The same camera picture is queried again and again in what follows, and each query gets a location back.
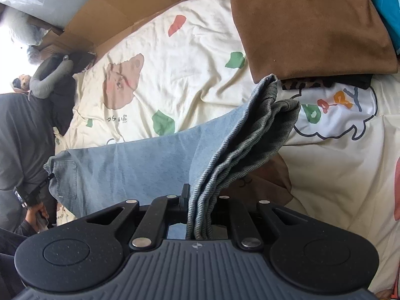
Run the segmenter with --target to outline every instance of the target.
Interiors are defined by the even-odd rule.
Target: cardboard box
[[[157,14],[180,1],[89,0],[65,27],[64,33],[53,42],[53,49],[64,49],[64,53],[79,50],[104,54]]]

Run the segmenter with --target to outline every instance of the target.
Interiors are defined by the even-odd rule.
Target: ribbed gray surface
[[[234,248],[229,240],[164,240],[136,253],[122,272],[98,289],[53,295],[28,289],[18,300],[228,300],[228,299],[376,299],[360,290],[322,296],[299,291],[278,279],[258,253]]]

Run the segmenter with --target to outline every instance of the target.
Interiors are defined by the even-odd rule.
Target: green shape
[[[151,119],[153,120],[154,131],[159,136],[175,133],[175,121],[171,117],[163,114],[160,110],[158,110]]]
[[[91,128],[91,127],[93,126],[93,118],[89,118],[89,119],[87,120],[86,126],[87,126],[88,128]]]
[[[305,116],[311,124],[317,124],[321,119],[321,111],[317,105],[301,104],[304,109]]]
[[[232,52],[229,61],[225,64],[226,68],[241,69],[245,66],[245,57],[242,52]]]

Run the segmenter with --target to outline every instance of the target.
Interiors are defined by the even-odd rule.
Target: bear face
[[[145,57],[138,54],[128,61],[107,66],[103,82],[103,103],[108,109],[121,109],[133,100],[144,62]]]

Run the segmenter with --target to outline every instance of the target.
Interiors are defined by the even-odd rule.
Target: mattress
[[[56,152],[186,130],[242,105],[255,88],[229,0],[173,6],[75,79],[73,120]],[[399,82],[375,75],[367,90],[336,83],[278,92],[301,102],[279,151],[286,206],[370,240],[380,258],[375,293],[393,287],[400,259]],[[60,205],[58,224],[72,218]]]

